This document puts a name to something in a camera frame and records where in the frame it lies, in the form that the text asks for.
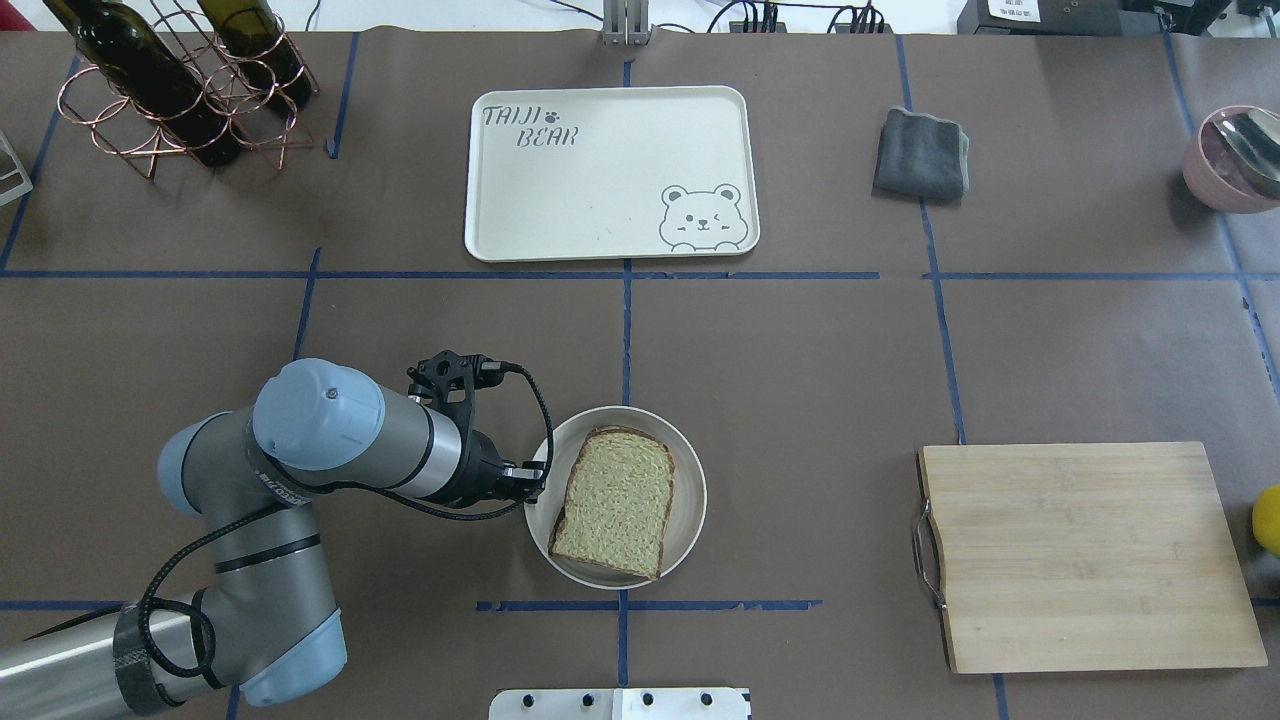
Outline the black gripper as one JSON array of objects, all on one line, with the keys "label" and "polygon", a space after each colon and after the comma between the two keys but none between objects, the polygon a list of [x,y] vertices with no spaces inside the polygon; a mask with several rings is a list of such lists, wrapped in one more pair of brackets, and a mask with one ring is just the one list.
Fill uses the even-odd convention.
[{"label": "black gripper", "polygon": [[525,461],[518,466],[503,459],[492,439],[474,430],[468,437],[468,456],[462,475],[462,505],[474,506],[483,501],[538,501],[545,489],[543,478],[548,470],[545,461]]}]

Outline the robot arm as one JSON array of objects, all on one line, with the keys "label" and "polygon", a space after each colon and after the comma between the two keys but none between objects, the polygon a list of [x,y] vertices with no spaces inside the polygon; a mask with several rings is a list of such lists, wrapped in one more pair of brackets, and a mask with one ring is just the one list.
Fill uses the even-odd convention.
[{"label": "robot arm", "polygon": [[[347,660],[314,502],[360,489],[434,518],[499,518],[543,492],[548,460],[513,462],[475,427],[475,395],[516,363],[444,351],[398,393],[317,357],[284,365],[253,405],[173,436],[163,493],[201,518],[140,598],[3,652],[5,719],[148,717],[236,687],[279,705]],[[474,505],[500,507],[475,512]]]}]

